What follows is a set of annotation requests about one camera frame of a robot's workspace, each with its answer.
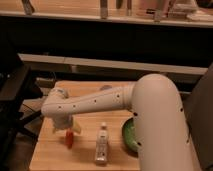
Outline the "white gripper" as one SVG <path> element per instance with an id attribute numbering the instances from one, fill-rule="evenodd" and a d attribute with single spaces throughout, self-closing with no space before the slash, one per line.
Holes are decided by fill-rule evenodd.
<path id="1" fill-rule="evenodd" d="M 77 121 L 73 122 L 72 116 L 54 117 L 52 121 L 53 121 L 54 132 L 71 128 L 73 132 L 77 134 L 81 133 L 81 126 L 79 125 Z"/>

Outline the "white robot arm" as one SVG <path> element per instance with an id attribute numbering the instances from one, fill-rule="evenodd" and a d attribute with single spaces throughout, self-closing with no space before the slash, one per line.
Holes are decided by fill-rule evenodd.
<path id="1" fill-rule="evenodd" d="M 75 114 L 129 109 L 133 113 L 140 171 L 194 171 L 180 93 L 171 79 L 148 74 L 137 82 L 81 97 L 53 88 L 41 112 L 58 130 Z"/>

